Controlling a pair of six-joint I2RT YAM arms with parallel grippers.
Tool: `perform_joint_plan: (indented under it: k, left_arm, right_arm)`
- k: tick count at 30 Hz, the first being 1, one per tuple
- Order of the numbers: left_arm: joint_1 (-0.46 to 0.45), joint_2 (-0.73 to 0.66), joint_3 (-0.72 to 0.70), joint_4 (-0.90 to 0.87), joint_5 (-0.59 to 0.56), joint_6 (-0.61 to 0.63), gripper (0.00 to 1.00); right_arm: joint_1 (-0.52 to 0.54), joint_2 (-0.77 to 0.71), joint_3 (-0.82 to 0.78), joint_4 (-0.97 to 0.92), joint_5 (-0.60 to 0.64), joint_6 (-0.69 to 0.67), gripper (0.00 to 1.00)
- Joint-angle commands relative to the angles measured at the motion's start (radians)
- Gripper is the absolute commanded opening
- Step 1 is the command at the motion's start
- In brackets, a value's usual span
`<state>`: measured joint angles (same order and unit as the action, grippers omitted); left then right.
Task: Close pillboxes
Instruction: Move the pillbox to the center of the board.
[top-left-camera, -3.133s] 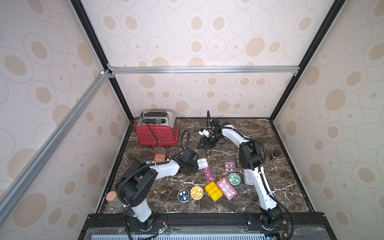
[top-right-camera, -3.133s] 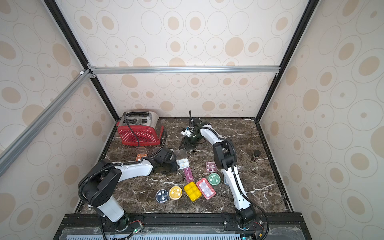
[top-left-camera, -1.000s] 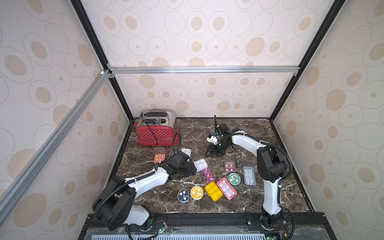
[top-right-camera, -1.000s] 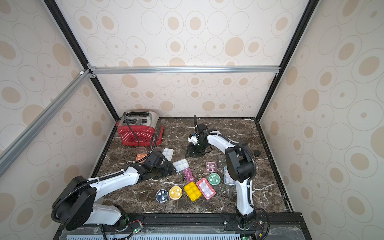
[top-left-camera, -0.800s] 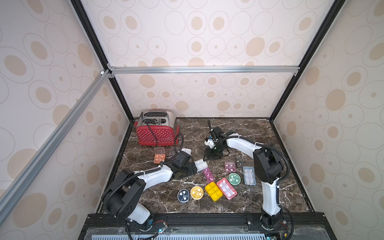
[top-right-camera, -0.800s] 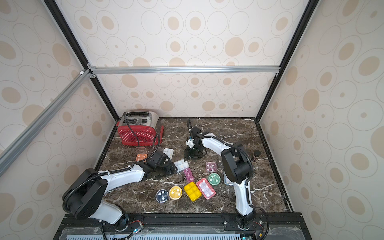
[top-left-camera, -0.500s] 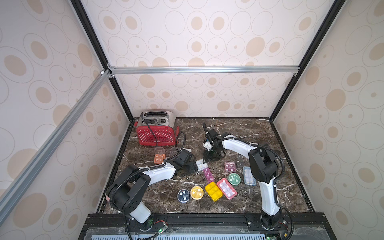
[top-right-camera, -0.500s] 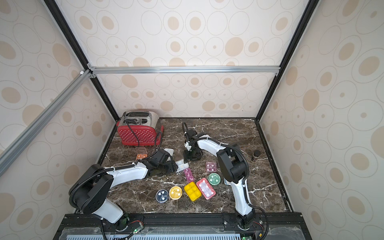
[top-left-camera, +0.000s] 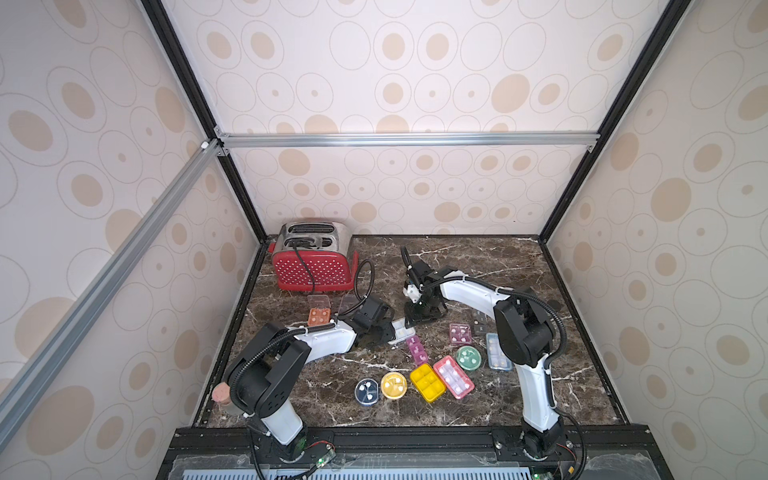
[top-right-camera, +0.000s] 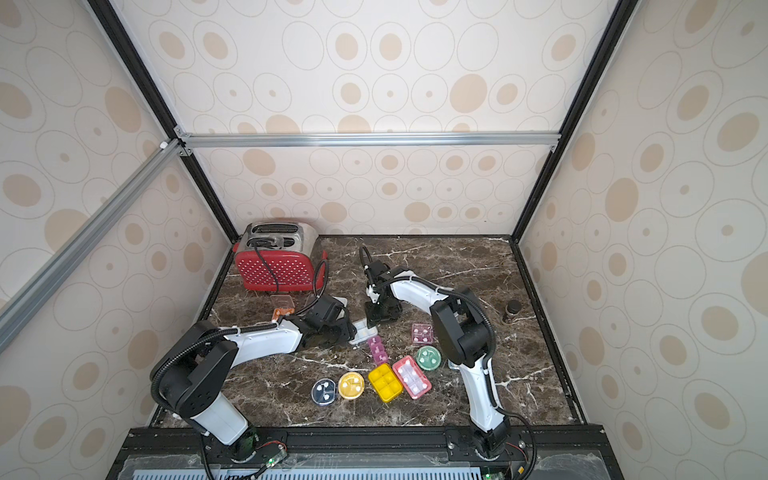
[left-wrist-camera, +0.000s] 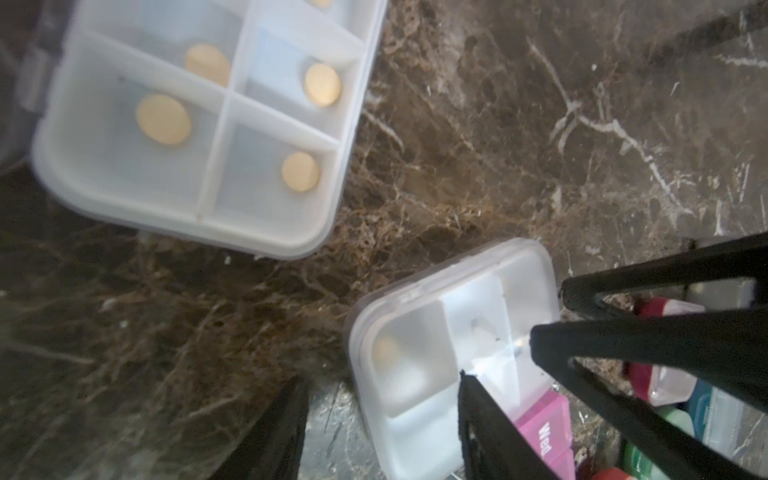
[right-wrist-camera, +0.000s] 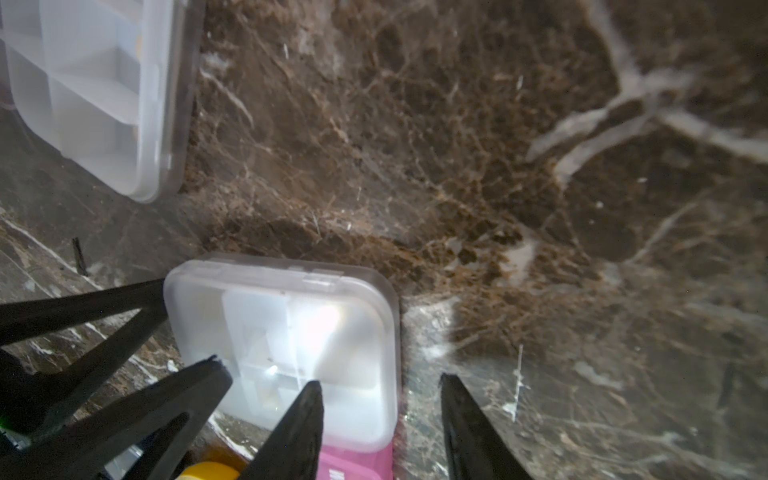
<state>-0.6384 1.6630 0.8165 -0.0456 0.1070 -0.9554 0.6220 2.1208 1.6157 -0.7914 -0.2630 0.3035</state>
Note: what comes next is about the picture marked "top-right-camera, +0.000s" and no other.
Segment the white pillbox clear lid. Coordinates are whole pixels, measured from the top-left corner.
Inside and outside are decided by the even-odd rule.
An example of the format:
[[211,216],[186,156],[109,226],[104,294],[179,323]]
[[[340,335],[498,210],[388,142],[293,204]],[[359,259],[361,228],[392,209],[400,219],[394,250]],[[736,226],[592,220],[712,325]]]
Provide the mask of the white pillbox clear lid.
[[349,340],[351,345],[365,343],[369,339],[378,335],[378,328],[376,326],[369,326],[366,319],[355,321],[353,326],[356,332],[355,335]]

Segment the orange square pillbox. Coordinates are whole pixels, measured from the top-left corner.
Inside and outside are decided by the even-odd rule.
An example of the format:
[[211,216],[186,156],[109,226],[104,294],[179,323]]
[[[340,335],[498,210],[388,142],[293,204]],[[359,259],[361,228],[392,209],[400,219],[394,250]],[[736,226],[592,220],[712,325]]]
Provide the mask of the orange square pillbox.
[[282,317],[291,315],[295,312],[295,304],[293,298],[290,295],[271,295],[270,302],[273,306],[273,322],[279,322]]

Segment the magenta pillbox clear lid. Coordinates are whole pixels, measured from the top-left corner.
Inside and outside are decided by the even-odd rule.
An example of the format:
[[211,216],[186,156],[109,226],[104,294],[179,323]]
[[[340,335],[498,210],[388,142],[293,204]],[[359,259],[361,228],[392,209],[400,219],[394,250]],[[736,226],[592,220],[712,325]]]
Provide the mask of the magenta pillbox clear lid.
[[431,345],[434,342],[433,327],[430,324],[414,323],[411,326],[411,341],[414,345]]

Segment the green round pillbox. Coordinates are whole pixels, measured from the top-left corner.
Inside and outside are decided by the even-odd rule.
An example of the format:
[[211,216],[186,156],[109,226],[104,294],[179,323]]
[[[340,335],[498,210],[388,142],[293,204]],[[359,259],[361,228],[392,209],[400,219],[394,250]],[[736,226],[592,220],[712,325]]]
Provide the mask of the green round pillbox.
[[442,355],[436,347],[424,345],[417,352],[416,362],[423,371],[434,371],[442,365]]

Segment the dark blue round pillbox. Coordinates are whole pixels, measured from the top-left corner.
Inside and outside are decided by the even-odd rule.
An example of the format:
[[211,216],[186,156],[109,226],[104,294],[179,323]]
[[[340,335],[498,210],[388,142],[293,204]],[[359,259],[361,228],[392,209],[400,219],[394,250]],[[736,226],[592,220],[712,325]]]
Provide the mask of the dark blue round pillbox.
[[318,406],[328,406],[337,398],[337,385],[328,378],[318,380],[311,391],[311,399]]

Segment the yellow round pillbox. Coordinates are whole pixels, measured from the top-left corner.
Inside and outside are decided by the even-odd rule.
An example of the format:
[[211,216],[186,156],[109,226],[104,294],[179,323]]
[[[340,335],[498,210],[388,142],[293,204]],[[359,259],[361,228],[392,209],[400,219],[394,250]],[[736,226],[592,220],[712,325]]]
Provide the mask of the yellow round pillbox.
[[339,395],[345,400],[359,398],[365,389],[365,381],[357,372],[347,372],[341,376],[338,382]]

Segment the yellow lidded rectangular pillbox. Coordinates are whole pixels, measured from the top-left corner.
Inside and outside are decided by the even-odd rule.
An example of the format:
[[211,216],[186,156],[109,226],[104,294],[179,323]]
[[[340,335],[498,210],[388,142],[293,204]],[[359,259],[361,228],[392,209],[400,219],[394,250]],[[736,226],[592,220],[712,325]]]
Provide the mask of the yellow lidded rectangular pillbox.
[[383,363],[368,374],[368,380],[380,400],[389,403],[404,391],[403,385],[389,364]]

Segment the red rectangular pillbox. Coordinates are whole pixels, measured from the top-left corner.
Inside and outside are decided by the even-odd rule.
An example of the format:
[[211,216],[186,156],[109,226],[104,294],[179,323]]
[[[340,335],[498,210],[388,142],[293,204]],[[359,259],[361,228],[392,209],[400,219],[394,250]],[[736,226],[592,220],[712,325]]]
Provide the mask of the red rectangular pillbox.
[[392,369],[413,400],[420,399],[432,389],[431,382],[412,356],[396,361]]

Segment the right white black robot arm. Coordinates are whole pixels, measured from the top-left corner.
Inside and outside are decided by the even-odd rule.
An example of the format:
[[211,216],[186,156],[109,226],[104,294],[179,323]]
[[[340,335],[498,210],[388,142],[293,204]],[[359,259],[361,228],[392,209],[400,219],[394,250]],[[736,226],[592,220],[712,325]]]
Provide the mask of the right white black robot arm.
[[508,423],[499,411],[491,359],[495,333],[479,299],[468,288],[436,285],[403,267],[375,260],[366,246],[359,258],[367,280],[367,325],[395,321],[404,302],[429,314],[433,333],[447,359],[460,371],[469,399],[475,448],[486,458],[499,454]]

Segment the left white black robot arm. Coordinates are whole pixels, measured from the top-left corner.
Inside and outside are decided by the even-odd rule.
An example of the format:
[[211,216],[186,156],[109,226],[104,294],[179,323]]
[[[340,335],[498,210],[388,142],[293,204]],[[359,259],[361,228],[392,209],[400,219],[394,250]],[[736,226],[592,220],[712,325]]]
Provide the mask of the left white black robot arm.
[[346,302],[325,292],[328,269],[323,259],[313,278],[321,285],[296,313],[248,327],[195,323],[153,367],[150,394],[155,403],[222,445],[244,439],[250,423],[222,393],[233,368],[268,356],[331,348],[357,334]]

